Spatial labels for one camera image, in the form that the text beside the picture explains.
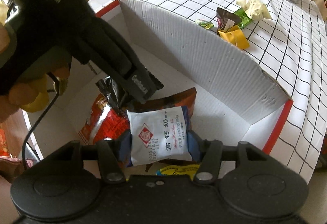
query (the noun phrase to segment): grid pattern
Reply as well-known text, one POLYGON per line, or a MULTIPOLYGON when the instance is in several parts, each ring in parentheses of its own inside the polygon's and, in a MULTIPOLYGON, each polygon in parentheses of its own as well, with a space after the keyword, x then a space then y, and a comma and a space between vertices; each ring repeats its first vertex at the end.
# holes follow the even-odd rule
MULTIPOLYGON (((216 8, 230 12, 237 0, 142 0, 186 19, 217 26, 216 8)), ((272 152, 273 157, 311 178, 326 131, 327 67, 325 25, 315 3, 261 0, 272 20, 254 21, 244 30, 246 53, 292 96, 294 105, 272 152)))

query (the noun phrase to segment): red diamond logo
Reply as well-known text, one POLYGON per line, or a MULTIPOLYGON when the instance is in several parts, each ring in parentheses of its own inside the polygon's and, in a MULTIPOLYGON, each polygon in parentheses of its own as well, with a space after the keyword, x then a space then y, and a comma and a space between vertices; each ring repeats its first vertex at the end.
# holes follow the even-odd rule
POLYGON ((150 142, 153 134, 149 131, 148 126, 143 124, 142 131, 139 134, 139 138, 143 141, 144 145, 148 147, 148 143, 150 142))

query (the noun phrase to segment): white box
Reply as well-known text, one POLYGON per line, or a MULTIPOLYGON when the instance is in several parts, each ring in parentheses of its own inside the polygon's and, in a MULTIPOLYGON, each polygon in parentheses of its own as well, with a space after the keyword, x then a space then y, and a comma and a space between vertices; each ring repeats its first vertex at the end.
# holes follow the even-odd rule
MULTIPOLYGON (((225 145, 248 141, 270 153, 293 102, 244 52, 194 22, 138 0, 114 1, 97 16, 120 32, 165 85, 154 99, 196 87, 191 123, 200 137, 225 145)), ((94 68, 73 60, 66 93, 35 130, 44 156, 78 139, 99 94, 95 83, 106 76, 94 68)), ((29 114, 31 123, 39 115, 29 114)))

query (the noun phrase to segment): circular black disc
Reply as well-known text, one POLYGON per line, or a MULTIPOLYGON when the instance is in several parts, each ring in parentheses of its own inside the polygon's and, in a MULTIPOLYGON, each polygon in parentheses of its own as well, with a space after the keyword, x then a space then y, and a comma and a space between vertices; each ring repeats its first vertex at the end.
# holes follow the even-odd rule
POLYGON ((98 196, 99 180, 81 170, 75 175, 21 175, 11 197, 24 214, 43 220, 65 219, 88 207, 98 196))
POLYGON ((227 173, 219 192, 237 211, 259 218, 290 215, 304 204, 306 182, 298 174, 282 168, 275 170, 263 162, 255 168, 240 166, 227 173))

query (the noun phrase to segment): finger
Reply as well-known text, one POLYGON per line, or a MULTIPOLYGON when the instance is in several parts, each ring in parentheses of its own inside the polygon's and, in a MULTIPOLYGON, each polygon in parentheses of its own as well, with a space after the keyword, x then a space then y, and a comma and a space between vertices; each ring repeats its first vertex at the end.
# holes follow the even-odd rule
POLYGON ((8 96, 0 96, 0 108, 0 123, 2 123, 11 114, 14 114, 19 109, 19 106, 9 103, 8 96))
POLYGON ((7 30, 2 24, 0 24, 0 53, 4 52, 8 47, 10 42, 10 37, 7 33, 7 30))
POLYGON ((70 75, 68 64, 67 66, 52 71, 52 73, 60 79, 67 79, 70 75))
POLYGON ((9 92, 9 102, 14 105, 26 105, 32 103, 39 92, 31 88, 28 84, 18 83, 9 92))

